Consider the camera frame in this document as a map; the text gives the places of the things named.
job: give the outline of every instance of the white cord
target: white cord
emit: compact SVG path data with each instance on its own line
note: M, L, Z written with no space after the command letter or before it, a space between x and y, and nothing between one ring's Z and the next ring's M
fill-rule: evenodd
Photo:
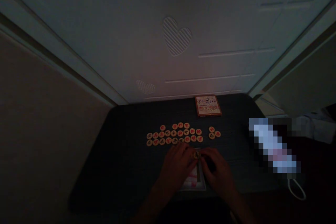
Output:
M290 184L291 184L291 183L290 183L290 182L291 182L291 179L292 179L292 180L298 185L298 187L301 189L302 194L303 194L303 198L299 198L298 196L296 196L296 195L293 193L293 191L292 191L292 189L291 189L291 185L290 185ZM294 197L297 198L298 200L302 200L302 201L303 201L303 200L306 200L306 198L307 198L307 197L306 197L306 193L304 192L304 190L302 189L302 187L299 185L299 183L296 181L296 179L294 179L294 178L290 178L290 179L289 179L289 178L288 178L287 180L288 180L288 188L289 188L290 192L294 195Z

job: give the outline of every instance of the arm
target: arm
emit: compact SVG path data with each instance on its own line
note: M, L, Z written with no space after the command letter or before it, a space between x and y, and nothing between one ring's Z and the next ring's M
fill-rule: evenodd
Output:
M227 203L239 221L256 223L249 206L236 189L229 165L218 150L205 148L201 150L201 154L211 158L216 166L216 171L211 173L205 159L201 157L203 172L214 191Z
M159 178L131 223L152 223L181 188L198 160L194 160L195 149L186 143L173 145L166 154Z

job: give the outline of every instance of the beige wall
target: beige wall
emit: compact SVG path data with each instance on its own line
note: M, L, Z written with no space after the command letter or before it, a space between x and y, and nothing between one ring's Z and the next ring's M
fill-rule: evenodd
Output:
M111 106L0 37L0 223L59 222Z
M268 94L290 117L336 102L336 35L275 84Z

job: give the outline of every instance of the pixelated area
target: pixelated area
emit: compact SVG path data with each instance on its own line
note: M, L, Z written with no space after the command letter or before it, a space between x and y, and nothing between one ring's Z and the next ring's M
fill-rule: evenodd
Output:
M304 135L304 123L293 120L249 119L249 135L253 138L254 150L258 152L258 161L266 163L269 172L277 173L283 179L294 179L301 172L301 162L296 160L296 155L282 142L282 136L277 131L278 126L284 126L287 128L287 136Z

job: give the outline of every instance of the game box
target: game box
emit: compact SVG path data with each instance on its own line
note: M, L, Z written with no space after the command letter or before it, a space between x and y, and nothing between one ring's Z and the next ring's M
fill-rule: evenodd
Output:
M195 96L198 117L221 116L222 111L215 95Z

